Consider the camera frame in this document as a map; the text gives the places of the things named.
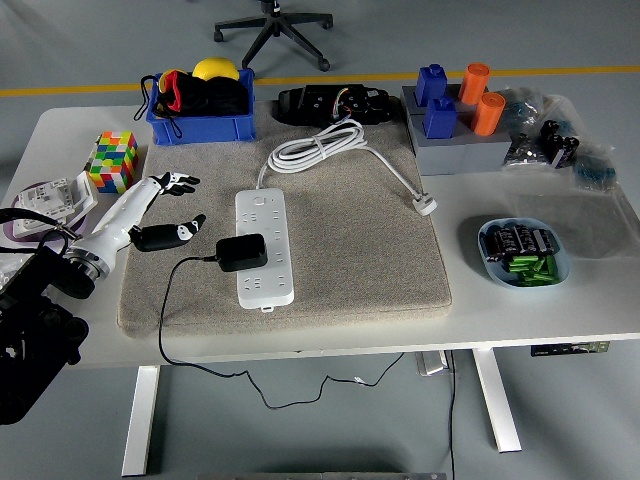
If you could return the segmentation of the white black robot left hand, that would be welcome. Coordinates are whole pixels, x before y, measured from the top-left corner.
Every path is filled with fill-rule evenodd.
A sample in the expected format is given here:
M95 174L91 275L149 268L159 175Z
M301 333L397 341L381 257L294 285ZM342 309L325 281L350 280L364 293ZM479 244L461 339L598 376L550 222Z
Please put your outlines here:
M89 235L73 242L65 257L87 261L108 275L116 265L117 252L130 243L129 231L139 225L156 197L193 193L199 183L196 177L175 172L140 180L119 197Z

